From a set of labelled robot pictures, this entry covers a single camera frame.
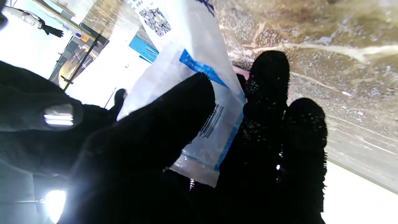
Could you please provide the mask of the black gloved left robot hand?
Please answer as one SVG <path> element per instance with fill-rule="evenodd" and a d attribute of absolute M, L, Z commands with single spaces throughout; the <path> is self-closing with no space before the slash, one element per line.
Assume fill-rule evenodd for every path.
<path fill-rule="evenodd" d="M 215 110 L 196 73 L 85 142 L 59 224 L 324 224 L 325 113 L 310 98 L 287 105 L 289 61 L 262 52 L 246 85 L 238 133 L 215 188 L 169 168 Z"/>

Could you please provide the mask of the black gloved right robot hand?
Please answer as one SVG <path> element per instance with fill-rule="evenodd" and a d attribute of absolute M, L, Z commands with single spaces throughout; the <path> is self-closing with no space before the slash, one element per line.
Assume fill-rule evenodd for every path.
<path fill-rule="evenodd" d="M 70 174 L 88 136 L 113 125 L 127 96 L 106 109 L 83 104 L 51 81 L 1 61 L 1 160 L 36 175 Z"/>

